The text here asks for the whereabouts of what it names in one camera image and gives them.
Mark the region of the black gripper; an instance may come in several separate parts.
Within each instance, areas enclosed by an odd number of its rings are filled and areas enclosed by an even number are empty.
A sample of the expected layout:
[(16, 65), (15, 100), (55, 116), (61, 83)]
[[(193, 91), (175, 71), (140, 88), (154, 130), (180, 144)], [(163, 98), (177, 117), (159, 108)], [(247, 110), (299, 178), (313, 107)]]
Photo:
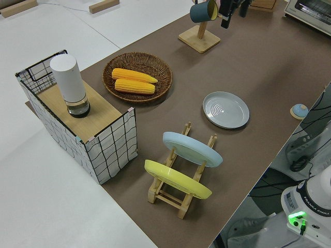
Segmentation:
[(222, 16), (221, 27), (228, 28), (230, 25), (231, 17), (229, 13), (232, 8), (232, 0), (221, 0), (219, 7), (219, 14)]

